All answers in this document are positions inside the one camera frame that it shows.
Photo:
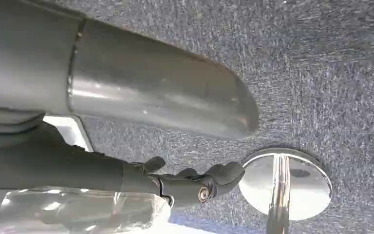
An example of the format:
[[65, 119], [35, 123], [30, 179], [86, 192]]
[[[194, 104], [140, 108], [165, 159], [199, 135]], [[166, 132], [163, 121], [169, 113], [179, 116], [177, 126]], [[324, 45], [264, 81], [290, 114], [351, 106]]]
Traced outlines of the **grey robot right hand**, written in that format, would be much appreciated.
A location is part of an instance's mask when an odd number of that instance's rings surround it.
[[156, 175], [68, 145], [46, 114], [126, 119], [241, 139], [259, 125], [249, 89], [226, 67], [39, 0], [0, 0], [0, 189], [43, 186], [155, 194], [182, 207], [229, 193], [239, 163]]

